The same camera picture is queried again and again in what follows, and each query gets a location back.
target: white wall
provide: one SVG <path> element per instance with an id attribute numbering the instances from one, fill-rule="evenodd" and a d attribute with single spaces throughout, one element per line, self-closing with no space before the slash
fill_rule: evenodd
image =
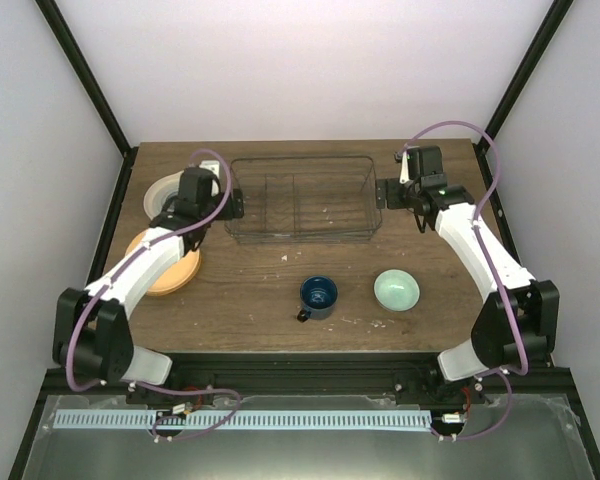
<path id="1" fill-rule="evenodd" d="M 0 2 L 0 479 L 45 369 L 55 302 L 84 285 L 120 154 L 35 2 Z"/>
<path id="2" fill-rule="evenodd" d="M 551 1 L 58 3 L 137 144 L 486 125 Z"/>
<path id="3" fill-rule="evenodd" d="M 600 1 L 574 2 L 498 140 L 513 235 L 560 289 L 555 358 L 600 447 Z"/>

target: wire rack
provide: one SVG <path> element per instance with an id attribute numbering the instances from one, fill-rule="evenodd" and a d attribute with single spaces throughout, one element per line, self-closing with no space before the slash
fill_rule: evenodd
<path id="1" fill-rule="evenodd" d="M 226 223 L 239 242 L 348 242 L 382 224 L 367 156 L 238 158 L 231 163 L 244 217 Z"/>

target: wire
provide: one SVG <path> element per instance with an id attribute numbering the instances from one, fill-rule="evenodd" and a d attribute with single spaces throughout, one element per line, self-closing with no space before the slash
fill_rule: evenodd
<path id="1" fill-rule="evenodd" d="M 216 218 L 220 214 L 220 212 L 226 205 L 227 201 L 229 200 L 229 197 L 231 196 L 231 187 L 232 187 L 231 169 L 229 168 L 229 164 L 219 153 L 217 153 L 213 150 L 209 150 L 207 148 L 202 148 L 200 150 L 196 150 L 195 152 L 193 152 L 193 154 L 191 155 L 190 161 L 192 161 L 193 159 L 195 159 L 196 157 L 198 157 L 199 155 L 202 155 L 202 154 L 209 154 L 209 155 L 215 157 L 220 162 L 220 165 L 222 165 L 222 169 L 224 170 L 225 176 L 227 178 L 227 188 L 226 188 L 226 191 L 224 192 L 224 195 L 222 196 L 222 200 L 220 201 L 220 203 L 218 204 L 216 209 L 213 212 L 211 212 L 211 214 L 208 217 L 200 220 L 197 223 L 194 223 L 193 225 L 190 225 L 185 228 L 181 228 L 179 230 L 175 230 L 173 232 L 169 232 L 165 235 L 162 235 L 160 237 L 157 237 L 157 238 L 151 240 L 149 242 L 150 247 L 156 245 L 157 243 L 159 243 L 163 240 L 171 238 L 173 236 L 183 235 L 192 230 L 196 230 L 198 228 L 201 228 L 201 227 L 207 225 L 208 223 L 210 223 L 214 218 Z M 67 349 L 67 360 L 66 360 L 66 365 L 65 365 L 67 384 L 69 385 L 69 388 L 71 388 L 71 390 L 73 390 L 74 392 L 84 392 L 100 383 L 100 380 L 94 379 L 94 380 L 90 380 L 89 382 L 87 382 L 85 384 L 79 385 L 75 379 L 75 375 L 73 372 L 73 364 L 74 364 L 74 359 L 75 359 L 76 346 L 78 344 L 78 338 L 80 337 L 80 333 L 82 332 L 82 327 L 87 322 L 87 319 L 89 318 L 89 315 L 91 314 L 91 311 L 93 310 L 93 308 L 98 303 L 98 300 L 100 300 L 100 298 L 102 298 L 102 296 L 107 292 L 107 290 L 113 286 L 113 284 L 120 278 L 120 275 L 122 275 L 122 273 L 127 268 L 129 268 L 129 266 L 134 261 L 136 261 L 146 251 L 148 251 L 148 249 L 146 247 L 142 246 L 139 249 L 137 249 L 131 256 L 129 256 L 129 258 L 127 258 L 125 260 L 125 262 L 120 266 L 120 268 L 118 268 L 111 275 L 111 277 L 109 278 L 109 284 L 103 285 L 100 288 L 100 290 L 98 290 L 96 292 L 96 294 L 93 297 L 91 297 L 91 300 L 89 300 L 89 302 L 85 306 L 84 310 L 82 310 L 80 317 L 78 317 L 78 321 L 76 322 L 76 325 L 71 334 L 71 338 L 69 339 L 69 347 Z"/>
<path id="2" fill-rule="evenodd" d="M 507 405 L 505 406 L 502 417 L 500 417 L 500 419 L 496 423 L 491 425 L 489 428 L 482 430 L 481 432 L 478 432 L 478 433 L 472 433 L 471 435 L 462 435 L 459 437 L 445 437 L 444 435 L 441 435 L 440 433 L 438 433 L 438 431 L 435 430 L 433 427 L 431 427 L 431 433 L 433 433 L 436 437 L 438 437 L 438 439 L 442 439 L 442 440 L 466 441 L 466 440 L 475 440 L 477 438 L 482 438 L 485 435 L 489 435 L 494 430 L 500 428 L 500 426 L 507 420 L 507 418 L 509 417 L 509 414 L 511 413 L 511 407 L 513 406 L 513 390 L 511 389 L 511 383 L 509 382 L 509 379 L 507 378 L 507 376 L 504 373 L 502 373 L 502 371 L 494 370 L 494 371 L 490 371 L 489 374 L 495 374 L 495 375 L 498 375 L 500 378 L 502 378 L 502 381 L 504 382 L 504 386 L 507 389 Z"/>
<path id="3" fill-rule="evenodd" d="M 149 383 L 144 383 L 144 382 L 137 382 L 136 385 L 146 388 L 148 390 L 153 390 L 154 392 L 161 393 L 163 395 L 173 395 L 173 396 L 177 396 L 177 397 L 199 397 L 199 398 L 202 398 L 202 395 L 224 394 L 224 395 L 231 395 L 232 397 L 234 397 L 236 399 L 236 404 L 231 409 L 231 411 L 227 415 L 225 415 L 223 418 L 221 418 L 218 422 L 214 423 L 213 425 L 211 425 L 208 428 L 205 428 L 204 430 L 192 433 L 190 435 L 178 435 L 177 437 L 172 437 L 172 440 L 176 440 L 176 441 L 190 440 L 192 438 L 201 437 L 203 435 L 213 432 L 218 427 L 221 427 L 222 425 L 227 423 L 229 420 L 231 420 L 236 415 L 236 413 L 238 413 L 238 410 L 240 409 L 240 405 L 242 403 L 242 398 L 240 397 L 240 394 L 238 392 L 236 392 L 235 390 L 231 390 L 228 388 L 215 388 L 215 389 L 198 390 L 196 392 L 191 392 L 191 391 L 182 391 L 182 390 L 169 390 L 168 388 L 159 387 L 157 385 L 151 385 Z M 178 417 L 177 415 L 167 415 L 167 416 L 158 418 L 155 421 L 155 423 L 153 424 L 153 426 L 151 427 L 151 433 L 153 434 L 154 438 L 159 438 L 159 435 L 157 432 L 158 426 L 162 422 L 169 420 L 169 419 L 180 419 L 180 417 Z"/>
<path id="4" fill-rule="evenodd" d="M 511 307 L 511 302 L 509 301 L 509 297 L 507 296 L 507 291 L 505 290 L 504 284 L 502 283 L 502 279 L 500 278 L 500 275 L 498 274 L 498 270 L 496 269 L 496 266 L 493 263 L 493 259 L 491 258 L 491 255 L 489 254 L 489 250 L 487 249 L 487 246 L 484 243 L 482 234 L 480 233 L 480 227 L 477 223 L 478 219 L 480 218 L 480 213 L 482 212 L 482 209 L 486 205 L 487 201 L 489 200 L 489 197 L 491 197 L 491 195 L 493 194 L 493 192 L 496 189 L 496 186 L 498 185 L 498 182 L 500 181 L 501 169 L 500 169 L 500 152 L 498 151 L 498 147 L 496 146 L 496 143 L 494 142 L 494 140 L 483 129 L 481 129 L 480 127 L 478 127 L 476 125 L 473 125 L 472 123 L 463 122 L 461 120 L 448 120 L 446 122 L 435 123 L 435 124 L 425 128 L 418 134 L 416 134 L 410 140 L 410 142 L 413 142 L 414 140 L 419 139 L 423 135 L 429 133 L 432 130 L 435 130 L 436 128 L 446 127 L 449 125 L 460 125 L 462 127 L 467 127 L 469 129 L 479 133 L 487 141 L 487 143 L 491 147 L 491 150 L 493 151 L 493 159 L 494 159 L 494 163 L 495 163 L 495 172 L 493 175 L 493 181 L 491 182 L 491 186 L 487 189 L 487 192 L 484 194 L 482 199 L 476 205 L 476 208 L 473 212 L 473 231 L 476 235 L 476 239 L 478 240 L 478 245 L 480 246 L 480 250 L 482 250 L 482 254 L 484 255 L 485 260 L 487 261 L 487 265 L 489 266 L 491 275 L 493 275 L 493 279 L 496 282 L 496 286 L 498 288 L 498 293 L 500 294 L 500 298 L 502 299 L 502 303 L 504 305 L 504 310 L 507 314 L 507 319 L 509 320 L 509 326 L 511 327 L 511 333 L 513 334 L 513 338 L 516 343 L 516 348 L 518 350 L 518 356 L 520 357 L 520 368 L 518 368 L 516 366 L 508 366 L 507 368 L 509 370 L 511 370 L 512 372 L 517 373 L 518 375 L 526 375 L 527 372 L 529 371 L 529 360 L 527 358 L 527 352 L 524 349 L 524 344 L 522 343 L 522 335 L 520 335 L 520 329 L 518 328 L 518 322 L 516 322 L 516 316 L 513 313 L 513 308 Z M 409 146 L 408 144 L 409 144 L 409 142 L 404 144 L 403 151 L 407 150 L 407 148 Z"/>
<path id="5" fill-rule="evenodd" d="M 464 393 L 465 399 L 467 401 L 467 406 L 464 409 L 465 414 L 467 415 L 467 419 L 469 418 L 469 410 L 471 410 L 471 394 L 469 393 L 469 389 L 467 387 L 463 387 L 462 392 Z"/>
<path id="6" fill-rule="evenodd" d="M 185 392 L 197 392 L 200 389 L 198 387 L 194 387 L 193 385 L 190 385 L 188 387 L 183 388 L 182 390 Z M 196 401 L 196 404 L 194 405 L 194 408 L 197 410 L 201 406 L 202 406 L 202 396 L 199 396 L 198 400 Z"/>

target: light green bowl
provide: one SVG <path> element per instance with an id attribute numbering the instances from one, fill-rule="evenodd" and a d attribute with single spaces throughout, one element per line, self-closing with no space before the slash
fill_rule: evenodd
<path id="1" fill-rule="evenodd" d="M 413 308 L 420 298 L 416 279 L 402 270 L 387 270 L 376 278 L 373 291 L 380 305 L 392 312 Z"/>

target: black metal frame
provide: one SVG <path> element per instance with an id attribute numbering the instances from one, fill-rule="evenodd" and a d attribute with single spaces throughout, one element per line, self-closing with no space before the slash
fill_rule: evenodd
<path id="1" fill-rule="evenodd" d="M 93 101 L 124 161 L 116 182 L 113 198 L 107 213 L 98 247 L 89 272 L 89 281 L 100 277 L 115 232 L 118 216 L 127 185 L 131 178 L 137 147 L 131 148 L 109 104 L 98 86 L 78 44 L 64 21 L 54 0 L 36 0 L 58 42 Z M 495 137 L 522 92 L 527 80 L 557 31 L 573 0 L 554 0 L 540 25 L 529 49 L 513 76 L 504 96 L 494 112 L 486 132 Z M 474 150 L 485 185 L 492 182 L 487 163 L 488 144 L 481 139 Z M 499 196 L 491 197 L 503 245 L 518 259 L 511 231 L 507 224 Z M 418 403 L 424 408 L 443 409 L 457 407 L 458 399 L 436 400 L 424 398 L 422 391 L 412 388 L 413 375 L 430 365 L 436 353 L 330 353 L 330 354 L 173 354 L 174 374 L 170 377 L 177 387 L 183 382 L 209 383 L 216 387 L 236 388 L 244 394 L 325 394 L 355 393 L 362 395 L 395 395 L 398 403 Z M 511 377 L 517 393 L 565 394 L 569 404 L 580 417 L 580 434 L 589 455 L 596 478 L 600 479 L 600 453 L 587 421 L 573 378 L 568 369 L 547 365 L 532 365 L 525 377 Z M 497 378 L 484 379 L 484 394 L 504 393 Z M 99 389 L 104 395 L 124 395 L 127 389 L 120 385 L 107 385 Z M 71 395 L 63 370 L 47 372 L 32 416 L 16 457 L 10 479 L 22 478 L 33 438 L 49 395 Z M 156 403 L 159 399 L 136 393 L 130 402 Z"/>
<path id="2" fill-rule="evenodd" d="M 436 399 L 420 390 L 417 376 L 435 362 L 436 353 L 189 353 L 173 354 L 172 388 L 212 384 L 217 388 L 235 388 L 249 395 L 391 395 L 402 405 L 419 404 L 434 412 L 456 410 L 462 398 Z M 586 414 L 571 372 L 566 368 L 532 365 L 525 377 L 511 376 L 516 393 L 566 396 L 579 417 L 580 435 L 595 478 L 600 480 L 600 453 L 591 433 Z M 478 393 L 472 388 L 472 402 L 484 395 L 504 394 L 496 377 L 487 377 Z M 138 391 L 129 394 L 126 385 L 107 385 L 101 395 L 127 395 L 129 403 L 159 407 L 161 396 Z M 33 409 L 29 426 L 18 451 L 10 480 L 22 478 L 33 445 L 45 401 L 49 395 L 75 395 L 63 369 L 47 372 Z"/>

